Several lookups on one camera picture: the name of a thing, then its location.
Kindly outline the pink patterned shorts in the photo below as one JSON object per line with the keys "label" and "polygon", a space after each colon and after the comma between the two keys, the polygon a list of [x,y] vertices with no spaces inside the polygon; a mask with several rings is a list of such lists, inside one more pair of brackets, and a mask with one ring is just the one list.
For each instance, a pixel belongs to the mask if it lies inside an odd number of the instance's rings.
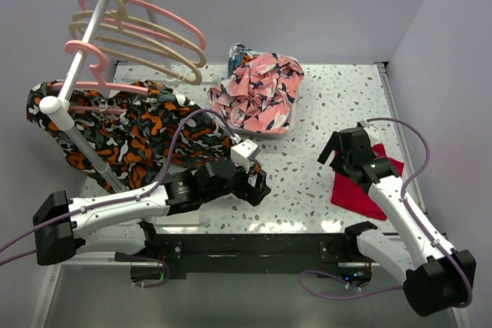
{"label": "pink patterned shorts", "polygon": [[297,60],[264,53],[210,88],[208,99],[211,108],[236,128],[282,132],[303,79]]}

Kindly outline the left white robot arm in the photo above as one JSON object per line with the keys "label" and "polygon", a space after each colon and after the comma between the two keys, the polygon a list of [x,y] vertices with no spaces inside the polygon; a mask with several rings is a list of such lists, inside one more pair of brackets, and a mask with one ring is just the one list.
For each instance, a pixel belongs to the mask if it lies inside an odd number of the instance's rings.
{"label": "left white robot arm", "polygon": [[270,194],[267,175],[250,175],[229,159],[208,162],[192,170],[165,176],[163,183],[102,197],[68,198],[65,191],[50,194],[32,218],[35,252],[41,266],[65,262],[88,247],[96,248],[100,230],[129,221],[148,221],[196,211],[232,194],[258,206]]}

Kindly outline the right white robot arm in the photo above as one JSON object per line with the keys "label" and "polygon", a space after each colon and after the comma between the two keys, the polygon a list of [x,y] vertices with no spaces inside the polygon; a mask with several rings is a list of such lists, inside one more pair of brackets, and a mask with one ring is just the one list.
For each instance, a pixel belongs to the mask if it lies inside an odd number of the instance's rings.
{"label": "right white robot arm", "polygon": [[342,250],[347,259],[369,257],[398,282],[415,313],[429,316],[447,308],[465,308],[473,299],[476,260],[458,250],[426,218],[404,189],[391,160],[372,148],[370,126],[335,131],[318,157],[336,174],[358,186],[384,212],[404,247],[389,241],[369,223],[347,230]]}

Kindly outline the camouflage orange black shorts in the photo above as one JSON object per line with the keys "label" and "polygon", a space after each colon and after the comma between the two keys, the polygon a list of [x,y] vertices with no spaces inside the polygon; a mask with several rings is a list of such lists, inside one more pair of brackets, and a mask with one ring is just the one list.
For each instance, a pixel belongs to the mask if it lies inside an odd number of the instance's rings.
{"label": "camouflage orange black shorts", "polygon": [[151,80],[136,82],[146,95],[118,92],[111,98],[100,91],[74,91],[70,111],[76,128],[129,189],[151,183],[167,154],[182,167],[227,157],[233,142],[229,133],[206,113],[190,119],[174,148],[171,140],[181,121],[200,106],[179,91]]}

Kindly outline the pink hanger front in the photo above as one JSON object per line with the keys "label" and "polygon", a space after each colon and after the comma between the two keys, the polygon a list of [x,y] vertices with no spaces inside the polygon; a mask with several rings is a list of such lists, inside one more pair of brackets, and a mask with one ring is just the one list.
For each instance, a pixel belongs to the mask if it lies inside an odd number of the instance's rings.
{"label": "pink hanger front", "polygon": [[71,40],[65,44],[65,52],[68,54],[81,53],[83,57],[87,54],[93,55],[98,59],[97,64],[89,65],[91,73],[95,78],[95,81],[79,81],[76,77],[77,72],[71,72],[69,69],[67,78],[63,82],[55,82],[50,89],[53,91],[60,91],[64,88],[68,88],[72,92],[77,89],[88,90],[109,90],[109,91],[125,91],[134,94],[148,94],[148,89],[140,87],[135,84],[117,84],[108,82],[105,79],[104,73],[109,66],[108,58],[97,47],[81,40]]}

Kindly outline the pink hanger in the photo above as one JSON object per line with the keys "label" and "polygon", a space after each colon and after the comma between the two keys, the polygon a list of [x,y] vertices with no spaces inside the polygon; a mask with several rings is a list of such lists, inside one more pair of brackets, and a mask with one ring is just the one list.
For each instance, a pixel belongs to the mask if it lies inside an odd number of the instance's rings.
{"label": "pink hanger", "polygon": [[108,58],[97,47],[81,40],[71,40],[65,44],[65,52],[68,54],[81,53],[83,57],[87,54],[93,55],[98,59],[97,64],[89,65],[91,73],[95,78],[95,81],[79,81],[76,77],[77,72],[71,72],[69,69],[67,78],[63,82],[55,82],[50,89],[53,91],[60,91],[64,88],[68,88],[72,92],[77,89],[88,90],[109,90],[109,91],[125,91],[134,94],[148,94],[148,89],[140,87],[135,84],[117,84],[108,82],[105,79],[104,73],[109,66]]}
{"label": "pink hanger", "polygon": [[[198,37],[199,44],[197,45],[197,48],[200,48],[202,51],[205,50],[206,39],[203,33],[197,27],[185,21],[183,18],[177,16],[176,14],[164,8],[158,7],[157,5],[154,5],[150,2],[146,2],[144,0],[122,0],[122,1],[125,4],[124,6],[125,11],[127,11],[126,9],[127,4],[137,5],[138,7],[145,8],[148,11],[157,12],[159,15],[163,15],[164,17],[169,18],[172,21],[175,21],[178,24],[184,26],[187,30],[191,31]],[[181,37],[179,34],[176,34],[173,31],[167,30],[165,33],[162,33],[162,31],[164,31],[165,28],[163,26],[158,25],[156,22],[147,21],[141,18],[136,18],[130,16],[128,13],[126,13],[126,15],[123,16],[123,15],[118,15],[118,11],[113,11],[110,15],[106,15],[103,18],[103,21],[111,25],[116,25],[118,22],[121,22],[122,25],[125,27],[125,29],[131,31],[137,31],[144,35],[150,35],[156,37],[158,40],[169,41],[173,44],[180,45],[184,48],[191,48],[195,46],[195,43],[189,41],[184,37]]]}

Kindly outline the pink hanger rear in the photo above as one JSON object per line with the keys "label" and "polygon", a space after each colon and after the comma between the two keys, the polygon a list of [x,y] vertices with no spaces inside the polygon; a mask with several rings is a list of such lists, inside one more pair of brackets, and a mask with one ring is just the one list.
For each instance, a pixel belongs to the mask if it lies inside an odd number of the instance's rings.
{"label": "pink hanger rear", "polygon": [[[200,48],[202,51],[205,50],[206,39],[203,33],[197,27],[185,21],[183,18],[177,16],[176,14],[164,8],[158,7],[157,5],[154,5],[150,2],[146,2],[144,0],[122,0],[122,1],[125,4],[124,6],[125,11],[127,11],[126,9],[127,4],[137,5],[138,7],[145,8],[148,11],[157,12],[159,15],[163,15],[164,17],[169,18],[172,21],[175,21],[178,24],[184,26],[187,30],[191,31],[198,37],[199,44],[197,45],[197,48]],[[128,13],[126,13],[126,15],[123,16],[123,15],[118,15],[118,11],[113,11],[110,15],[106,15],[103,18],[103,21],[111,25],[116,25],[118,22],[121,22],[122,25],[125,27],[125,29],[131,31],[137,31],[144,35],[150,35],[156,37],[158,40],[169,41],[173,44],[180,45],[184,48],[191,48],[195,46],[195,43],[189,41],[184,37],[181,37],[179,34],[176,34],[173,31],[167,30],[165,33],[162,33],[162,31],[164,31],[165,28],[163,26],[158,25],[156,22],[147,21],[141,18],[136,18],[130,16]]]}

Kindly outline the red folded cloth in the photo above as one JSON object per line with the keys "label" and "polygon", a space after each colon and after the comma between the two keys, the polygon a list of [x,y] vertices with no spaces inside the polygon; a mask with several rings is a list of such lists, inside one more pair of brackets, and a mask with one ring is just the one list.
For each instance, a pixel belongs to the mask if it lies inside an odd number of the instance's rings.
{"label": "red folded cloth", "polygon": [[349,177],[335,172],[331,203],[375,220],[387,220],[380,207]]}

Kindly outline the white plastic basket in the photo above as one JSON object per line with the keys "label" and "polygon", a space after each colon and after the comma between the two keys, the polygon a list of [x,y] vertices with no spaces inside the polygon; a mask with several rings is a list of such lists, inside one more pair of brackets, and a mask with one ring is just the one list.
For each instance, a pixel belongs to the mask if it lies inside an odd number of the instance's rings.
{"label": "white plastic basket", "polygon": [[283,135],[286,135],[287,133],[289,133],[293,128],[294,128],[294,124],[295,124],[295,116],[296,116],[296,113],[297,113],[297,109],[298,109],[298,103],[295,103],[292,108],[291,108],[291,111],[289,112],[289,115],[288,115],[288,126],[284,127],[284,131],[282,132],[273,132],[273,131],[244,131],[246,134],[250,134],[252,135],[253,137],[267,137],[267,138],[274,138],[274,137],[281,137]]}

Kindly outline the blue orange patterned garment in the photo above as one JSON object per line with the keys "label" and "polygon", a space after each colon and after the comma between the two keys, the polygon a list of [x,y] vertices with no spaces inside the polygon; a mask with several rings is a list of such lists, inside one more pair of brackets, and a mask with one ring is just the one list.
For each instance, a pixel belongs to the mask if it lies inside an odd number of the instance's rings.
{"label": "blue orange patterned garment", "polygon": [[257,56],[256,51],[241,43],[232,45],[228,52],[227,78],[230,78],[238,67],[247,64]]}

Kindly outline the aluminium table frame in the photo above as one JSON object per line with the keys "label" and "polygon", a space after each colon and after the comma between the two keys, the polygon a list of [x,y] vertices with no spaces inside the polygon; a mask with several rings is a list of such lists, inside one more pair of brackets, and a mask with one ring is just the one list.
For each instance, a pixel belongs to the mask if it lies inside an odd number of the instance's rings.
{"label": "aluminium table frame", "polygon": [[[160,234],[335,234],[364,221],[330,203],[333,172],[317,162],[332,131],[377,117],[387,153],[411,174],[407,139],[386,68],[305,65],[294,128],[258,138],[272,188],[260,207],[230,199],[167,219]],[[162,287],[131,284],[131,263],[104,249],[49,267],[33,327],[468,327],[466,310],[422,318],[373,263],[361,287],[321,270],[299,274],[190,273]]]}

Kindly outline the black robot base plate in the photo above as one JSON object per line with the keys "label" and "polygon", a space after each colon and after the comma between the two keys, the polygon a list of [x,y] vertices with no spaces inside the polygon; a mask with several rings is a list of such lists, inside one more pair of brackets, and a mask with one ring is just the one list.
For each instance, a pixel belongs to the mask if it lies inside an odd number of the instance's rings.
{"label": "black robot base plate", "polygon": [[134,282],[172,279],[190,273],[299,274],[321,270],[357,287],[372,278],[373,263],[354,251],[348,237],[335,234],[157,234],[144,228],[145,247],[117,253],[131,263]]}

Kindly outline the white clothes rack rail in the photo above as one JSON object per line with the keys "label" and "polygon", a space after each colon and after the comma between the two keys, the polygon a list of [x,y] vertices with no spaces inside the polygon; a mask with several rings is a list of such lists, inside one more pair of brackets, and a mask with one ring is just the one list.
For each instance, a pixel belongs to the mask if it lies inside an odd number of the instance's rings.
{"label": "white clothes rack rail", "polygon": [[[110,0],[98,0],[81,41],[92,44],[109,1]],[[71,72],[77,72],[76,77],[78,78],[89,54],[87,54],[86,57],[83,57],[81,53],[74,53],[73,55],[74,57],[69,69],[72,68]],[[111,185],[111,188],[115,192],[119,193],[124,191],[125,186],[117,179],[109,165],[99,157],[95,149],[76,128],[75,121],[68,113],[69,99],[72,92],[70,92],[68,88],[64,88],[59,91],[56,97],[48,96],[43,98],[39,103],[41,112],[48,115],[53,123],[61,131],[64,131],[67,134],[72,143],[78,147],[87,159],[89,159],[95,170]]]}

